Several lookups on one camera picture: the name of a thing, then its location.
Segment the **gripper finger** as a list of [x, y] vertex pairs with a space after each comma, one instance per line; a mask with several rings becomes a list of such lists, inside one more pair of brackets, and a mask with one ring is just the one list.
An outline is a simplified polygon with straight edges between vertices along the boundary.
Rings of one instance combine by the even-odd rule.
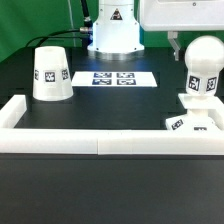
[[169, 31], [167, 34], [168, 41], [174, 50], [175, 60], [179, 60], [179, 52], [180, 52], [180, 43], [178, 40], [178, 32], [177, 31]]

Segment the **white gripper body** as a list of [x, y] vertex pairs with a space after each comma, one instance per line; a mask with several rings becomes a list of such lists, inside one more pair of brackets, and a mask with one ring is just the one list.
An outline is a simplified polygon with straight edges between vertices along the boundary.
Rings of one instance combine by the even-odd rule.
[[224, 0], [140, 0], [146, 31], [224, 30]]

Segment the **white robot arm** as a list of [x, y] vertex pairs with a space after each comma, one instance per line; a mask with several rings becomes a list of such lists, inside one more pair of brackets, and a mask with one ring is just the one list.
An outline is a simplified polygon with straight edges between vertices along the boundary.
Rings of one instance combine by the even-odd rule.
[[89, 54], [124, 60], [140, 53], [144, 49], [140, 29], [166, 32], [178, 60], [179, 32], [224, 30], [224, 0], [139, 0], [138, 19], [134, 17], [134, 0], [99, 0]]

